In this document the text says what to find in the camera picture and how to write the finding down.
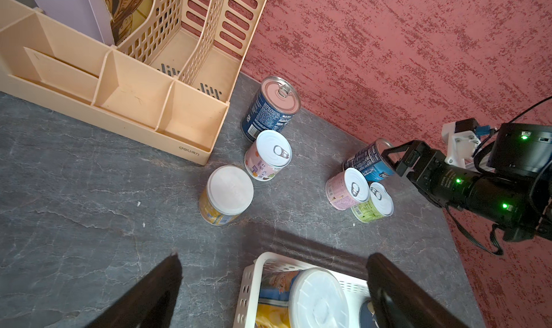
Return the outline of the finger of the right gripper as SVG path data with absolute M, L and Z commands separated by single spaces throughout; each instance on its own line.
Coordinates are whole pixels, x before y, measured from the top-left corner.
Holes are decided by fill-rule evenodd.
M 382 159 L 399 176 L 418 171 L 418 163 L 428 158 L 431 148 L 421 140 L 413 140 L 382 151 Z

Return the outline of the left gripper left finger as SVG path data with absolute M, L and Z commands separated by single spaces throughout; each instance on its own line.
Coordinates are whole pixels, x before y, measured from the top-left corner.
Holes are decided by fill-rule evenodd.
M 164 259 L 88 327 L 169 327 L 183 268 L 175 253 Z

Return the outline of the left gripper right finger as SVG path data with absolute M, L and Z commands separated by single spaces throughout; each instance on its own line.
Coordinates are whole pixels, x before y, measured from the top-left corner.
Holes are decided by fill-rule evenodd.
M 465 327 L 381 253 L 367 261 L 367 284 L 378 327 Z

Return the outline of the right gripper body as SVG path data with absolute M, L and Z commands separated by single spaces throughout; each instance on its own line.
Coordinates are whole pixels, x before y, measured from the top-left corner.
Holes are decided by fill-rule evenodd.
M 522 185 L 447 165 L 438 150 L 431 149 L 407 178 L 439 206 L 465 209 L 505 229 L 530 228 L 528 193 Z

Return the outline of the dark can brown lid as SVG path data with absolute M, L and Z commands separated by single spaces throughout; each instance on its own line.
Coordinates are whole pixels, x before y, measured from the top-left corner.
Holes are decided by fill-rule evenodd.
M 360 328 L 378 328 L 379 325 L 375 316 L 375 308 L 370 299 L 366 300 L 359 310 Z

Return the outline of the white plastic basket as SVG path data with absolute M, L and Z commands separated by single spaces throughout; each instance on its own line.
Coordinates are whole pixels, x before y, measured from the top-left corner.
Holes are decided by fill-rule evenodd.
M 365 280 L 266 252 L 242 274 L 234 327 L 359 327 Z

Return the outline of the blue can pink lid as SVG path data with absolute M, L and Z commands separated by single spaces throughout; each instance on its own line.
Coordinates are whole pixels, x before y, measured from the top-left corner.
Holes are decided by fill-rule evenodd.
M 382 156 L 383 151 L 389 148 L 393 148 L 389 141 L 378 138 L 344 161 L 342 170 L 356 168 L 369 183 L 383 181 L 395 173 L 390 162 Z
M 241 121 L 241 130 L 250 142 L 265 130 L 281 132 L 300 108 L 300 96 L 293 86 L 278 76 L 269 76 Z

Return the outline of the tall yellow blue can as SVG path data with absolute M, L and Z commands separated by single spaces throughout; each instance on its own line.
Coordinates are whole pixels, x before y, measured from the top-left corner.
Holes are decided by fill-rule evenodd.
M 348 327 L 338 280 L 322 268 L 275 272 L 261 280 L 256 327 Z

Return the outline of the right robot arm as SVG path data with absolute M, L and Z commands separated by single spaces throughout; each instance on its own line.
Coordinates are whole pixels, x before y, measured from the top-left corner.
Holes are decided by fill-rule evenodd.
M 479 165 L 487 156 L 491 171 L 451 165 L 421 140 L 384 150 L 382 157 L 389 161 L 395 153 L 401 157 L 390 161 L 392 170 L 435 206 L 484 217 L 509 243 L 551 239 L 551 127 L 502 124 L 495 141 L 474 157 Z

